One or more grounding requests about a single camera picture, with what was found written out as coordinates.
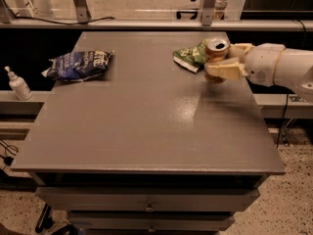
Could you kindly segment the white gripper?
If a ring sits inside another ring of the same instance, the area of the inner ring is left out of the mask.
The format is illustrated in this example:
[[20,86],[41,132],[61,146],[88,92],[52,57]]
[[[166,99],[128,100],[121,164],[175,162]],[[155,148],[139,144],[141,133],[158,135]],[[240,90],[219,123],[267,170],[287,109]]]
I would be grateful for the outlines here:
[[270,87],[274,84],[274,71],[286,46],[264,43],[236,43],[229,48],[230,59],[206,63],[205,75],[209,81],[247,79],[257,85]]

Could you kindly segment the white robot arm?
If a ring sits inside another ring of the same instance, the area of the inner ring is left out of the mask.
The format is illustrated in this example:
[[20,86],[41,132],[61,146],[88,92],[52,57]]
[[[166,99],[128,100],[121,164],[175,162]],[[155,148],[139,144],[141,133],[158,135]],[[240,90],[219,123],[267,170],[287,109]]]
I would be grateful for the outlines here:
[[283,44],[231,44],[226,57],[205,64],[213,77],[271,87],[286,87],[298,97],[313,101],[313,52],[287,48]]

